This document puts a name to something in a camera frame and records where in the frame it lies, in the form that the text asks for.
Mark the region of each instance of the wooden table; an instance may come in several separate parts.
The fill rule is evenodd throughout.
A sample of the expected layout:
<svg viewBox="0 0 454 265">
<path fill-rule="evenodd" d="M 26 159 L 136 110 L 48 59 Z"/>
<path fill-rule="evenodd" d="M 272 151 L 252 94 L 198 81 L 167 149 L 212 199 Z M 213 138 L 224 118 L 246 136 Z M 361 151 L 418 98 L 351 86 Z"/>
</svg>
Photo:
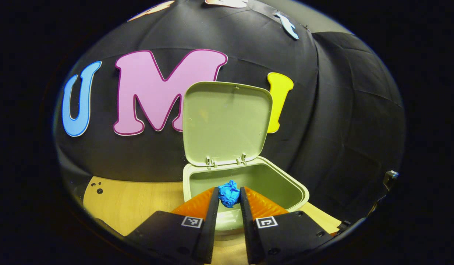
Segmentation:
<svg viewBox="0 0 454 265">
<path fill-rule="evenodd" d="M 141 183 L 116 181 L 94 176 L 84 196 L 84 206 L 94 218 L 99 218 L 126 236 L 155 211 L 170 212 L 183 204 L 183 183 Z M 341 221 L 310 203 L 300 209 L 325 231 L 338 231 Z M 245 237 L 214 241 L 212 264 L 248 264 Z"/>
</svg>

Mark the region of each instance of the lid hinge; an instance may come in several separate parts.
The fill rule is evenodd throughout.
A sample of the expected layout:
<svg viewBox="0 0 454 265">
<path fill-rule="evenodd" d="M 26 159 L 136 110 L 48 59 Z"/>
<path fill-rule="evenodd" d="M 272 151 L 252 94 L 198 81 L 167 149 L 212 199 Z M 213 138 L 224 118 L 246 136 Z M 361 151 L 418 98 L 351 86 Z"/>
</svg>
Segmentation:
<svg viewBox="0 0 454 265">
<path fill-rule="evenodd" d="M 247 158 L 247 154 L 242 153 L 242 155 L 239 158 L 237 158 L 237 165 L 240 165 L 240 164 L 246 165 L 247 164 L 247 162 L 245 161 L 246 158 Z"/>
<path fill-rule="evenodd" d="M 209 156 L 206 156 L 206 165 L 207 165 L 208 169 L 210 169 L 212 166 L 214 168 L 217 168 L 216 162 L 213 159 L 211 159 Z"/>
</svg>

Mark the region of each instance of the crumpled paper ball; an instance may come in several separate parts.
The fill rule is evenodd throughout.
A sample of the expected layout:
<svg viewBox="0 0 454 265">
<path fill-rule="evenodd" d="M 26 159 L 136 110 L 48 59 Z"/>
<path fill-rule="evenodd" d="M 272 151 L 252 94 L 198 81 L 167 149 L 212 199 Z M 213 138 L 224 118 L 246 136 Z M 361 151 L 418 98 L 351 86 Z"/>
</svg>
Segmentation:
<svg viewBox="0 0 454 265">
<path fill-rule="evenodd" d="M 219 199 L 223 206 L 233 208 L 234 204 L 239 203 L 240 190 L 237 188 L 237 183 L 230 180 L 228 183 L 219 186 Z"/>
</svg>

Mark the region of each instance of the letter m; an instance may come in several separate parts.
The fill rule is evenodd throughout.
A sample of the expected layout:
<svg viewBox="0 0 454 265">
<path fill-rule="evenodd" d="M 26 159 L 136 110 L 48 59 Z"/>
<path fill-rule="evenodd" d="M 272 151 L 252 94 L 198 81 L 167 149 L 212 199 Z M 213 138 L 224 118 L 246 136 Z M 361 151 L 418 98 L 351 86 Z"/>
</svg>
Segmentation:
<svg viewBox="0 0 454 265">
<path fill-rule="evenodd" d="M 114 132 L 119 135 L 136 135 L 145 125 L 137 118 L 136 100 L 155 131 L 165 127 L 173 105 L 180 98 L 179 115 L 173 128 L 183 129 L 183 96 L 194 83 L 215 81 L 227 56 L 215 50 L 193 50 L 164 79 L 152 52 L 142 50 L 126 54 L 116 61 L 120 70 L 117 99 L 117 122 Z"/>
</svg>

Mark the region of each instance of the blue letter u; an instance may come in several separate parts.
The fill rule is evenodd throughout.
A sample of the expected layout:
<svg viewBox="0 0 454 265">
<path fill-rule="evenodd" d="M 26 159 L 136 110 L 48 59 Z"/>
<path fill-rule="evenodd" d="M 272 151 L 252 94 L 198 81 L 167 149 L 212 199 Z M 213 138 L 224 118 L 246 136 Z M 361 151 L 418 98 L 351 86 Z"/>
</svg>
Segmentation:
<svg viewBox="0 0 454 265">
<path fill-rule="evenodd" d="M 85 67 L 85 69 L 81 72 L 79 111 L 78 116 L 75 119 L 70 116 L 70 97 L 72 95 L 72 87 L 74 86 L 78 75 L 76 74 L 71 77 L 65 85 L 64 100 L 62 102 L 62 122 L 64 124 L 64 129 L 69 136 L 80 136 L 86 131 L 86 128 L 88 128 L 91 83 L 93 82 L 93 75 L 100 66 L 101 62 L 97 61 Z"/>
</svg>

